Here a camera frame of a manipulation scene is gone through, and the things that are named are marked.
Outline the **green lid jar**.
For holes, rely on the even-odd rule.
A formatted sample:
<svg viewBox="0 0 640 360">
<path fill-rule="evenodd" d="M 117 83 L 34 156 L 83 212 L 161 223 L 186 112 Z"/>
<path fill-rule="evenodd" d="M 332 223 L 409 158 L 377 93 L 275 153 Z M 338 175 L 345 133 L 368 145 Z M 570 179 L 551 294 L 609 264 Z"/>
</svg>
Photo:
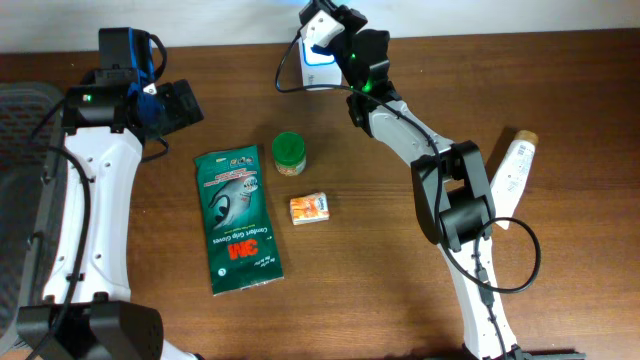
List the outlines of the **green lid jar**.
<svg viewBox="0 0 640 360">
<path fill-rule="evenodd" d="M 306 167 L 304 139 L 294 132 L 283 132 L 272 143 L 272 154 L 276 169 L 285 176 L 297 176 Z"/>
</svg>

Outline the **orange small box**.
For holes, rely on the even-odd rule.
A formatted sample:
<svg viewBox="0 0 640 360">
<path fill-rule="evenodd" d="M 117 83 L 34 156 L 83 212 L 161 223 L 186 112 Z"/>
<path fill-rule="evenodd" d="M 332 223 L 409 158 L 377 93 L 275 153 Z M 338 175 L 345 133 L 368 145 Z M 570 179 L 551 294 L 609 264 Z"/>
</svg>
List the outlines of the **orange small box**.
<svg viewBox="0 0 640 360">
<path fill-rule="evenodd" d="M 324 192 L 293 198 L 289 202 L 289 209 L 294 225 L 327 221 L 330 218 L 327 196 Z"/>
</svg>

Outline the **white bamboo print tube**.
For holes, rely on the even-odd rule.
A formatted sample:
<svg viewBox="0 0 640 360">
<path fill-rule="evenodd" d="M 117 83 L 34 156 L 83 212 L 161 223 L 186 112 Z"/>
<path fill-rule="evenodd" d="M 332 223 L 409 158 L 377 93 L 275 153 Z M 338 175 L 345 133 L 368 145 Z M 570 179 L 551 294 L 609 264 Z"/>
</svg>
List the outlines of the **white bamboo print tube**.
<svg viewBox="0 0 640 360">
<path fill-rule="evenodd" d="M 524 193 L 538 142 L 534 132 L 520 130 L 510 143 L 490 184 L 496 218 L 513 216 Z"/>
</svg>

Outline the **green 3M gloves packet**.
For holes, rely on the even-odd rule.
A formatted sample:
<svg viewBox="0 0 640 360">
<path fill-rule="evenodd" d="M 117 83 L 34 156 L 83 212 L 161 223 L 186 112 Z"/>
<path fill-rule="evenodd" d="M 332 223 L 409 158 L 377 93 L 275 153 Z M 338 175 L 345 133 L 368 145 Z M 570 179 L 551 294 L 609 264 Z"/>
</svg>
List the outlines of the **green 3M gloves packet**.
<svg viewBox="0 0 640 360">
<path fill-rule="evenodd" d="M 258 147 L 210 152 L 194 163 L 212 293 L 219 296 L 282 279 Z"/>
</svg>

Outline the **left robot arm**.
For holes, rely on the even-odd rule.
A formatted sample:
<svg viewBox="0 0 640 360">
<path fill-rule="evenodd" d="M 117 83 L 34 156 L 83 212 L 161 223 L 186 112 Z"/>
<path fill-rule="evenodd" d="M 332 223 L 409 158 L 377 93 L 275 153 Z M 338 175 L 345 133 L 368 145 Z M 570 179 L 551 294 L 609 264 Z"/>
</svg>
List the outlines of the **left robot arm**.
<svg viewBox="0 0 640 360">
<path fill-rule="evenodd" d="M 160 313 L 131 300 L 127 275 L 133 183 L 144 146 L 203 119 L 184 80 L 162 83 L 160 39 L 131 27 L 99 31 L 100 65 L 58 105 L 67 167 L 61 231 L 39 305 L 16 330 L 42 359 L 183 359 Z"/>
</svg>

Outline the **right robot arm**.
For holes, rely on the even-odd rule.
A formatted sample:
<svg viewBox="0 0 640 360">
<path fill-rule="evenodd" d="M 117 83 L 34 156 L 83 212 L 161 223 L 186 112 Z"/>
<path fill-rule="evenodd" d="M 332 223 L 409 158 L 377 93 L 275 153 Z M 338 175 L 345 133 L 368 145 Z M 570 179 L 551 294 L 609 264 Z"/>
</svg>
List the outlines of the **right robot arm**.
<svg viewBox="0 0 640 360">
<path fill-rule="evenodd" d="M 336 60 L 354 125 L 410 167 L 417 220 L 449 267 L 468 357 L 523 358 L 500 299 L 509 291 L 495 283 L 496 210 L 478 146 L 442 137 L 411 113 L 388 76 L 388 32 L 367 28 L 364 15 L 331 1 L 309 2 L 299 18 L 300 40 Z"/>
</svg>

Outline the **white barcode scanner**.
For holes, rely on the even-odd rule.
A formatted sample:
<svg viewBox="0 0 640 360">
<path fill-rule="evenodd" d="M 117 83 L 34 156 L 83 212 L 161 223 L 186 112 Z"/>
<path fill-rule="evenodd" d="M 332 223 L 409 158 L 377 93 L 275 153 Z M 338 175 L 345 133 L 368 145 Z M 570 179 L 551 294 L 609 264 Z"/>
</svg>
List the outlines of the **white barcode scanner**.
<svg viewBox="0 0 640 360">
<path fill-rule="evenodd" d="M 342 72 L 333 56 L 317 54 L 308 44 L 298 41 L 303 86 L 340 85 Z"/>
</svg>

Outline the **grey plastic mesh basket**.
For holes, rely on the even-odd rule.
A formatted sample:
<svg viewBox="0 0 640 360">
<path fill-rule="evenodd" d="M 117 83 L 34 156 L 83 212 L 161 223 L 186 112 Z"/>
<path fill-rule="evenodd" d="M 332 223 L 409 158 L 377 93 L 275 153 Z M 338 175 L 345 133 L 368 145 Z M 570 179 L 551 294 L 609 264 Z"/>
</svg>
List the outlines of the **grey plastic mesh basket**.
<svg viewBox="0 0 640 360">
<path fill-rule="evenodd" d="M 25 349 L 16 330 L 19 309 L 42 302 L 59 233 L 60 206 L 42 176 L 55 166 L 44 148 L 60 139 L 47 127 L 30 139 L 63 97 L 42 82 L 1 85 L 1 352 Z"/>
</svg>

